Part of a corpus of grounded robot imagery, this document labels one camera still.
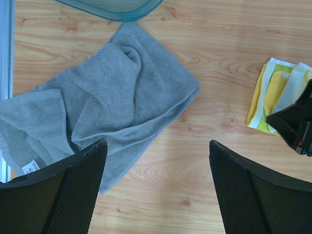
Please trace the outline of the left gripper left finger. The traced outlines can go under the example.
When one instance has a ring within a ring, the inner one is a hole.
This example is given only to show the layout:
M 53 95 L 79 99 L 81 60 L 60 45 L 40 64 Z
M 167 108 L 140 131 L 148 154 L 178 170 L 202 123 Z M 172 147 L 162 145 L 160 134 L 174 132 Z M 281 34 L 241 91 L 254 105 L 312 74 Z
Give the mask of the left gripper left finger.
M 100 139 L 82 151 L 0 185 L 2 234 L 88 233 L 107 156 Z

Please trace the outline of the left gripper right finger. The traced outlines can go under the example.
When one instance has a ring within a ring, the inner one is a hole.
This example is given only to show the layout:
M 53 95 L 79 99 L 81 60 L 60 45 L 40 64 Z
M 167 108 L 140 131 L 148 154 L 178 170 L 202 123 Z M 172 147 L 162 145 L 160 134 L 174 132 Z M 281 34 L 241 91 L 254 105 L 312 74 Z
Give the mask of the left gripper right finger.
M 274 171 L 212 140 L 210 168 L 228 234 L 310 234 L 312 184 Z

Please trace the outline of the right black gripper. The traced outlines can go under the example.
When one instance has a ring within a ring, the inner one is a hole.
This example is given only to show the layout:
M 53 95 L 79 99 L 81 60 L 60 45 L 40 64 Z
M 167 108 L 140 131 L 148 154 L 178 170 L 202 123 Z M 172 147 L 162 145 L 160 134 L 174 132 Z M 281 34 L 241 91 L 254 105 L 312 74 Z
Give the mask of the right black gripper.
M 312 82 L 290 107 L 269 115 L 266 122 L 300 155 L 312 155 Z

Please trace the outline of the yellow green patterned towel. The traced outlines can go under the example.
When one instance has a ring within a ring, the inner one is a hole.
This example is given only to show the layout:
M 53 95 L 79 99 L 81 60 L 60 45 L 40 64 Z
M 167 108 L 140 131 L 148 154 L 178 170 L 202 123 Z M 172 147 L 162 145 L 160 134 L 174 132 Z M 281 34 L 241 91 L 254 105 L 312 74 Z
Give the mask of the yellow green patterned towel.
M 247 115 L 247 126 L 279 135 L 266 117 L 294 104 L 312 79 L 312 68 L 271 58 L 263 65 Z

